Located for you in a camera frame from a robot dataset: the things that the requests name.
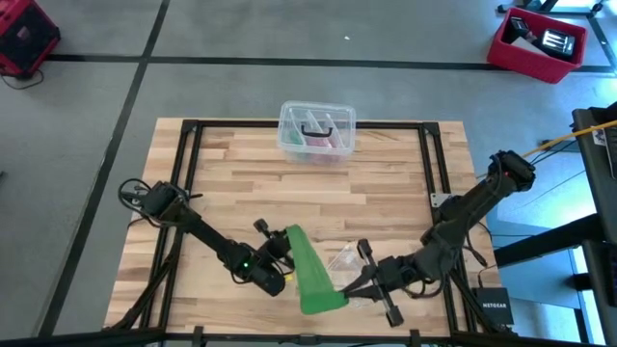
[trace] table leg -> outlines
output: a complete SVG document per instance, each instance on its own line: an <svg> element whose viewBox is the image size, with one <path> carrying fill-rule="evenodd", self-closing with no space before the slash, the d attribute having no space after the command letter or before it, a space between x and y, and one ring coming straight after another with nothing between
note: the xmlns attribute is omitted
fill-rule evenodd
<svg viewBox="0 0 617 347"><path fill-rule="evenodd" d="M604 240L597 213L502 247L495 251L495 259L498 267L514 265L578 246L583 240Z"/></svg>
<svg viewBox="0 0 617 347"><path fill-rule="evenodd" d="M577 291L592 289L589 274L574 274L568 278L567 283Z"/></svg>
<svg viewBox="0 0 617 347"><path fill-rule="evenodd" d="M589 9L586 7L574 7L565 9L566 11L553 11L552 8L557 4L559 0L545 0L544 2L540 0L525 0L522 5L516 6L519 9L524 9L527 11L531 11L539 14L552 14L552 15L584 15L584 16L594 16L597 12L602 9L602 1L599 3L600 5L594 6L593 9ZM499 5L497 6L498 13L507 13L508 9L513 7L512 5Z"/></svg>
<svg viewBox="0 0 617 347"><path fill-rule="evenodd" d="M580 343L589 343L589 327L585 319L585 312L583 312L582 308L575 308L575 319L577 320Z"/></svg>

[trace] red equipment case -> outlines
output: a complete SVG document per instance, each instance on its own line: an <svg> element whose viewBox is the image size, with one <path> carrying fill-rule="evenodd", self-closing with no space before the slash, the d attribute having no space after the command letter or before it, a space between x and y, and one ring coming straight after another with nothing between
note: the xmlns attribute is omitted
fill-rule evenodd
<svg viewBox="0 0 617 347"><path fill-rule="evenodd" d="M60 40L33 0L0 0L0 74L30 78Z"/></svg>
<svg viewBox="0 0 617 347"><path fill-rule="evenodd" d="M553 57L544 56L504 42L502 40L503 32L511 16L522 18L536 37L540 37L547 29L558 30L574 36L576 42L572 61L566 62ZM545 82L557 83L561 81L568 72L582 66L586 41L587 30L585 30L585 28L564 23L537 13L511 8L508 10L508 13L503 19L503 23L501 23L501 26L495 34L487 61L498 67L511 69Z"/></svg>

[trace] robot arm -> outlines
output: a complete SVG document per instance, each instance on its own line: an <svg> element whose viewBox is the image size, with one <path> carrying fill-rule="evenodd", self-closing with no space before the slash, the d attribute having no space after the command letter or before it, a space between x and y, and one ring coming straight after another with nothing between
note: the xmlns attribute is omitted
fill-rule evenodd
<svg viewBox="0 0 617 347"><path fill-rule="evenodd" d="M124 185L131 181L140 185L133 192L124 191ZM255 250L248 244L227 239L202 220L189 206L191 197L171 183L159 181L150 188L145 182L132 178L121 185L118 196L125 207L139 213L151 225L176 227L194 235L216 253L237 283L252 282L273 297L284 289L284 273L276 263L286 260L286 264L293 267L287 255L291 248L285 231L270 232L263 220L255 222L255 228L267 238L259 250Z"/></svg>
<svg viewBox="0 0 617 347"><path fill-rule="evenodd" d="M403 322L389 292L402 289L414 299L434 297L443 289L443 280L460 256L471 227L475 226L503 198L527 191L535 179L535 168L513 151L500 151L491 157L487 177L461 197L452 197L440 207L440 222L420 238L424 246L417 252L389 256L374 264L368 241L361 240L358 251L368 265L362 275L342 290L347 297L383 300L392 326ZM360 288L372 280L373 285ZM439 280L440 289L431 294L413 293L407 286L421 281L424 285Z"/></svg>

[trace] tool in red bin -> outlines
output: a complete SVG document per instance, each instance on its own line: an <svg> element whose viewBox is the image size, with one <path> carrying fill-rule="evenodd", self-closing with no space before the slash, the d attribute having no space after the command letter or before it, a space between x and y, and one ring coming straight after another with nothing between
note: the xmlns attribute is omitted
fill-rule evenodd
<svg viewBox="0 0 617 347"><path fill-rule="evenodd" d="M577 39L557 30L547 29L539 40L539 48L553 58L569 61L575 51Z"/></svg>
<svg viewBox="0 0 617 347"><path fill-rule="evenodd" d="M536 38L527 23L520 17L511 16L508 21L508 26L503 32L503 41L512 43L518 38L523 38L529 42L533 42Z"/></svg>
<svg viewBox="0 0 617 347"><path fill-rule="evenodd" d="M32 77L59 40L60 29L33 0L0 0L0 75Z"/></svg>

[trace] wooden table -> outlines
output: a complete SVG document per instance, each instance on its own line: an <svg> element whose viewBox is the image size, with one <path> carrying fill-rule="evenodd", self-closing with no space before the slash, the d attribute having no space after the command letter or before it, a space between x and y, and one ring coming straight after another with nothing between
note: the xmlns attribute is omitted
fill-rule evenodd
<svg viewBox="0 0 617 347"><path fill-rule="evenodd" d="M146 182L170 179L182 121L158 120L143 176ZM463 194L475 184L463 124L440 122L440 129L452 191ZM376 259L421 247L419 237L432 221L417 131L359 130L354 154L338 167L287 163L276 136L276 128L205 129L193 186L193 193L204 197L191 202L205 221L226 237L255 248L264 241L253 228L255 220L265 219L271 229L298 224L326 265L346 244L361 238L370 241ZM429 149L439 186L435 150ZM186 167L188 154L184 158ZM157 235L146 222L129 229L106 326L121 319L146 287ZM494 264L487 231L476 226L470 235L474 247ZM469 283L475 285L481 266L467 253L465 261ZM496 268L483 272L482 280L500 285ZM463 329L462 301L456 288L453 292ZM157 322L161 293L152 324ZM252 284L234 284L215 253L186 235L168 332L190 333L201 325L213 334L408 335L410 329L418 329L422 336L449 335L443 295L411 300L395 291L392 299L405 318L394 329L379 303L303 315L295 282L288 282L276 298Z"/></svg>

